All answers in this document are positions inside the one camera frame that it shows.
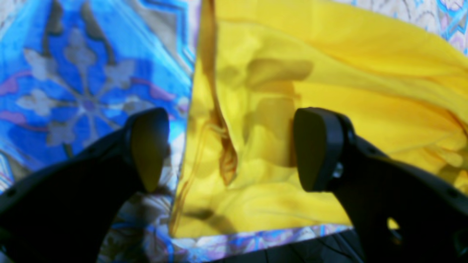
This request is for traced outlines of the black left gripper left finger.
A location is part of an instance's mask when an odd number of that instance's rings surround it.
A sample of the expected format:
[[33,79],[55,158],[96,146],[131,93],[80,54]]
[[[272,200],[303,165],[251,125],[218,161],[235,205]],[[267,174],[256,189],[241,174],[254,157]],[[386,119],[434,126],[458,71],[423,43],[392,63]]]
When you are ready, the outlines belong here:
[[122,205],[157,189],[169,133],[166,110],[142,111],[77,156],[15,183],[1,195],[1,252],[14,263],[95,263]]

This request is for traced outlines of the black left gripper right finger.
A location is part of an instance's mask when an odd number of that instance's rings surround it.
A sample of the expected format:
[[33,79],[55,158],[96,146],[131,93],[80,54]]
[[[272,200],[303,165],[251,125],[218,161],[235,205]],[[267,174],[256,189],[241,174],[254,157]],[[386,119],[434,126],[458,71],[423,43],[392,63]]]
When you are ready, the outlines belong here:
[[345,115],[297,109],[294,149],[303,190],[337,198],[368,263],[467,262],[467,196],[388,157]]

